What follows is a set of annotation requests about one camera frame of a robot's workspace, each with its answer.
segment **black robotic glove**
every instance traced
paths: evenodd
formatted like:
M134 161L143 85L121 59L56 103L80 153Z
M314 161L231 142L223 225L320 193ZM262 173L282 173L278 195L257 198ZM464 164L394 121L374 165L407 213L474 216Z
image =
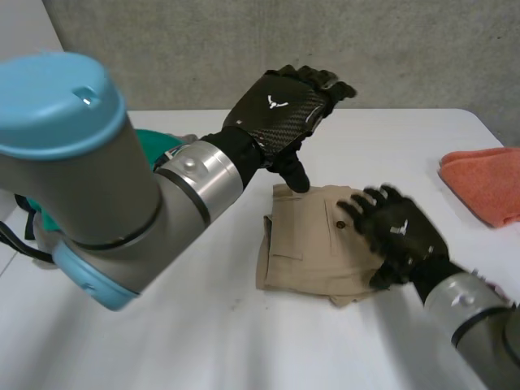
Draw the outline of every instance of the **black robotic glove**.
M365 188L366 196L353 195L337 205L353 219L354 228L384 258L370 280L372 288L414 281L422 263L449 262L448 246L428 217L409 197L393 187Z
M330 71L287 65L268 71L251 87L224 120L223 130L247 132L262 154L262 167L305 193L310 183L297 157L301 142L338 102L354 96L354 88Z

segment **green cloth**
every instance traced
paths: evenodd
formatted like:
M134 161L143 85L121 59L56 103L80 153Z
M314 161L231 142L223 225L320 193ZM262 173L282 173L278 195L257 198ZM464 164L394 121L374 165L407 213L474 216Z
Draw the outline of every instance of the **green cloth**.
M175 148L178 145L184 144L182 140L170 134L163 134L161 132L153 132L151 130L142 129L136 130L136 133L137 138L139 138L139 142L141 143L141 146L145 152L150 169L154 167L155 160L161 157L164 152ZM40 207L37 202L31 199L28 199L28 202L34 210L41 212L43 228L45 230L60 230L58 224L49 214L47 214L45 210Z

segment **white logo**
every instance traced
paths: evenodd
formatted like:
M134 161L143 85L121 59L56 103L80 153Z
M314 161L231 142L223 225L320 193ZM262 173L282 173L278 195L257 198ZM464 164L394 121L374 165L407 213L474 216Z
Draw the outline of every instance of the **white logo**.
M277 108L277 107L283 107L283 106L288 106L289 103L285 102L285 103L277 103L277 102L273 102L271 100L271 95L268 95L267 96L267 101L269 102L269 108L272 110L273 108Z
M402 234L403 236L406 234L406 229L408 228L408 219L405 221L405 224L401 227L390 227L390 232L395 234Z

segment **orange towel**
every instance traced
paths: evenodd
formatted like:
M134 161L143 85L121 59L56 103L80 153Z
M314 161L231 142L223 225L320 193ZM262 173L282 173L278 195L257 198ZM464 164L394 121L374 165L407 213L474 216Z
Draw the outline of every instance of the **orange towel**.
M484 222L520 221L520 148L446 154L439 175Z

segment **white table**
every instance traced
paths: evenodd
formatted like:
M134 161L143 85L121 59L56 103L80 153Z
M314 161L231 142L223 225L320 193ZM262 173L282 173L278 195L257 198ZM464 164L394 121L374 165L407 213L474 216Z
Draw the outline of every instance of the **white table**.
M218 131L225 115L131 113L138 128L199 136ZM337 110L300 156L313 185L390 182L412 195L443 232L453 259L519 300L520 226L484 226L436 173L448 152L500 145L463 110ZM280 181L260 171L239 201L119 313L60 271L16 255L0 277L0 388L481 388L410 286L342 310L317 298L255 290L262 216ZM21 230L24 213L7 222ZM2 250L0 267L12 254Z

